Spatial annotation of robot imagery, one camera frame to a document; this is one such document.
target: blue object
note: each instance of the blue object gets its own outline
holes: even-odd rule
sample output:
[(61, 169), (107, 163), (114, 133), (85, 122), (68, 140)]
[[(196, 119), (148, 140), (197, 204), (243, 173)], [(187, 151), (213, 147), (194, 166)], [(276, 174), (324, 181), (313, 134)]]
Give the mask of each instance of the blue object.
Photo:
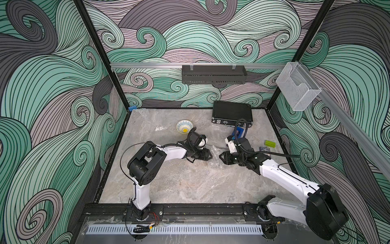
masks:
[[(243, 132), (244, 132), (244, 129), (242, 129), (241, 127), (237, 127), (237, 131), (238, 131), (238, 138), (241, 138), (241, 136), (243, 135)], [(232, 140), (234, 140), (235, 139), (235, 134), (234, 134), (234, 132), (232, 132)]]
[(131, 107), (129, 107), (129, 111), (130, 111), (130, 112), (133, 111), (134, 109), (137, 109), (137, 106), (131, 106)]

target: black briefcase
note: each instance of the black briefcase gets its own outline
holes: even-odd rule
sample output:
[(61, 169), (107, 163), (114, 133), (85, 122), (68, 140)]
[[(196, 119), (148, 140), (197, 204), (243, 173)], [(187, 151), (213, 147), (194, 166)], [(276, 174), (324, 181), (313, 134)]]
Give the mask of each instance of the black briefcase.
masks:
[[(249, 104), (214, 101), (211, 122), (235, 126), (239, 119), (245, 119), (248, 122), (248, 127), (253, 125), (252, 108)], [(241, 122), (238, 126), (245, 127), (246, 125)]]

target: swirl pattern wall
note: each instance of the swirl pattern wall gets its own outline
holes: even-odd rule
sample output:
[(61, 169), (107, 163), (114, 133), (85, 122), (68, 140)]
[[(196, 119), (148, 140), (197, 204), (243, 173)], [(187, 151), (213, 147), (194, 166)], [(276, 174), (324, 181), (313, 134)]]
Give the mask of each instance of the swirl pattern wall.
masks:
[(126, 110), (72, 0), (0, 15), (0, 238), (69, 243)]
[[(322, 0), (84, 0), (111, 62), (292, 60)], [(265, 107), (280, 70), (249, 70), (248, 84), (182, 85), (181, 71), (116, 69), (130, 105)]]
[[(390, 2), (336, 1), (302, 62), (390, 158)], [(309, 21), (302, 28), (308, 28)], [(390, 183), (319, 98), (293, 112), (283, 95), (271, 110), (300, 175), (330, 183), (352, 229), (341, 243), (390, 242)]]

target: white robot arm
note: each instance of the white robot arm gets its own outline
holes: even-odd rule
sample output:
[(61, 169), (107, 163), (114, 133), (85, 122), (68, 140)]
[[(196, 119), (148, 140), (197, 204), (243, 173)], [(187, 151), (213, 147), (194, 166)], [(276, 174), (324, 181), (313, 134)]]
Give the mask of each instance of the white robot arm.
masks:
[[(288, 218), (308, 225), (313, 232), (326, 240), (330, 240), (348, 221), (344, 205), (332, 186), (318, 185), (281, 167), (269, 156), (255, 152), (246, 138), (234, 141), (228, 138), (227, 141), (229, 144), (233, 143), (236, 150), (230, 148), (230, 151), (220, 155), (224, 164), (246, 166), (257, 174), (275, 181), (300, 201), (286, 201), (272, 195), (267, 196), (259, 202), (257, 209), (264, 221), (278, 217)], [(144, 220), (149, 213), (150, 182), (155, 178), (162, 163), (172, 159), (189, 160), (188, 157), (207, 161), (212, 156), (208, 149), (203, 148), (206, 142), (206, 136), (199, 135), (194, 128), (186, 141), (163, 146), (149, 141), (142, 146), (127, 165), (131, 179), (135, 183), (132, 207), (137, 219)]]

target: gray swirl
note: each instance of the gray swirl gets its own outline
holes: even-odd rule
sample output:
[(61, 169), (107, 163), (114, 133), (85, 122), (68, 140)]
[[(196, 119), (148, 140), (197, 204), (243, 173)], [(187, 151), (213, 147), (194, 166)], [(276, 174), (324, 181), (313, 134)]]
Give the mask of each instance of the gray swirl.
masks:
[(38, 210), (34, 213), (29, 221), (29, 225), (35, 223), (32, 228), (27, 227), (25, 223), (30, 211), (34, 208), (34, 206), (42, 201), (50, 201), (53, 204), (53, 216), (44, 232), (36, 240), (35, 244), (46, 244), (49, 241), (49, 238), (61, 217), (63, 207), (61, 194), (54, 189), (45, 189), (38, 192), (25, 205), (19, 215), (18, 222), (16, 223), (16, 234), (19, 239), (29, 240), (41, 232), (41, 229), (46, 222), (46, 211)]
[[(57, 33), (50, 19), (32, 1), (10, 0), (6, 12), (15, 30), (27, 40), (0, 34), (0, 105), (5, 87), (17, 67), (32, 57), (52, 53), (58, 44)], [(30, 27), (24, 24), (23, 18), (27, 15), (41, 22), (44, 34), (36, 22), (30, 21)]]

